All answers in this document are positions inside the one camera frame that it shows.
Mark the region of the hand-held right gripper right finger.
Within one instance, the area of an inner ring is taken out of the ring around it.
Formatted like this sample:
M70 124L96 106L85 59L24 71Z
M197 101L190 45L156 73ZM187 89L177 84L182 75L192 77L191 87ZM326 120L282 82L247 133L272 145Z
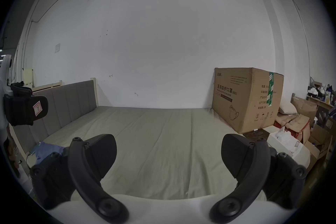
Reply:
M212 206L212 222L233 221L252 205L261 191L267 201L283 209L297 207L307 169L288 154L277 153L264 138L253 141L239 134L226 134L221 157L237 185L232 193Z

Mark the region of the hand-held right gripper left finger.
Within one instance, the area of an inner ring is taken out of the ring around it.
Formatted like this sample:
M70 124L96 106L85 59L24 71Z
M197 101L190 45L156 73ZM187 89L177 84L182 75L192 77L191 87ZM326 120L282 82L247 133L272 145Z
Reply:
M100 134L85 141L73 138L62 153L54 151L30 168L38 203L51 210L70 201L77 190L100 218L112 224L125 223L129 218L127 208L107 194L100 183L116 156L112 134Z

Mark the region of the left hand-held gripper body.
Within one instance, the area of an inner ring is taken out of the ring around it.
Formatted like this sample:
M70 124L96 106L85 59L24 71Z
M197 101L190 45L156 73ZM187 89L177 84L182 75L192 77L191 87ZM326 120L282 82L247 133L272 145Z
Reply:
M31 88L25 87L23 82L11 83L11 66L11 55L6 54L2 59L0 68L0 95L32 96Z

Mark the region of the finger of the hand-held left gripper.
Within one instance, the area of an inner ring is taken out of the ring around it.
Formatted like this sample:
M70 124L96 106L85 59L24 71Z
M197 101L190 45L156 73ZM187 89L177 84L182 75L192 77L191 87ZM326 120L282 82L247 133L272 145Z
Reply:
M10 96L4 95L4 111L7 121L12 126L33 125L48 113L48 99L45 96Z

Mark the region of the person's left hand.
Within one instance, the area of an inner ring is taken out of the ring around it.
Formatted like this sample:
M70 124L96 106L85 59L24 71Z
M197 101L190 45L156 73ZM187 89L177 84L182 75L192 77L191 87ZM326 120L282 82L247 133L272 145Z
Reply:
M13 144L11 143L11 140L9 139L9 137L7 137L7 139L4 142L4 149L6 151L6 155L8 157L10 166L15 174L15 176L20 179L21 175L19 172L19 164L16 161L16 155L15 155L15 151L13 149Z

